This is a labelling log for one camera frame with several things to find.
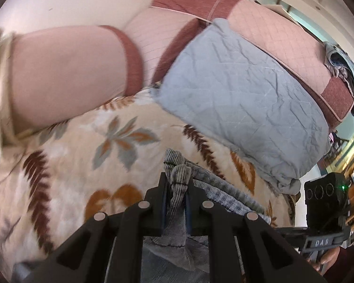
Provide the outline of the dark red sleeve forearm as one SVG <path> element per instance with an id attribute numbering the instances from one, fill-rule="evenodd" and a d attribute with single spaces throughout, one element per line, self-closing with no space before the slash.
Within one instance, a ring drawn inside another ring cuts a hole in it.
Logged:
<path id="1" fill-rule="evenodd" d="M 340 247 L 335 263 L 324 274 L 327 282 L 354 282 L 354 245 Z"/>

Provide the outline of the right hand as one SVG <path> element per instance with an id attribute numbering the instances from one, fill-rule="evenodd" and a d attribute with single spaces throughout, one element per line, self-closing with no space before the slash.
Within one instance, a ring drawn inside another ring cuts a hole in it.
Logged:
<path id="1" fill-rule="evenodd" d="M 340 247 L 328 250 L 317 262 L 310 262 L 312 267 L 323 275 L 336 262 L 340 253 Z"/>

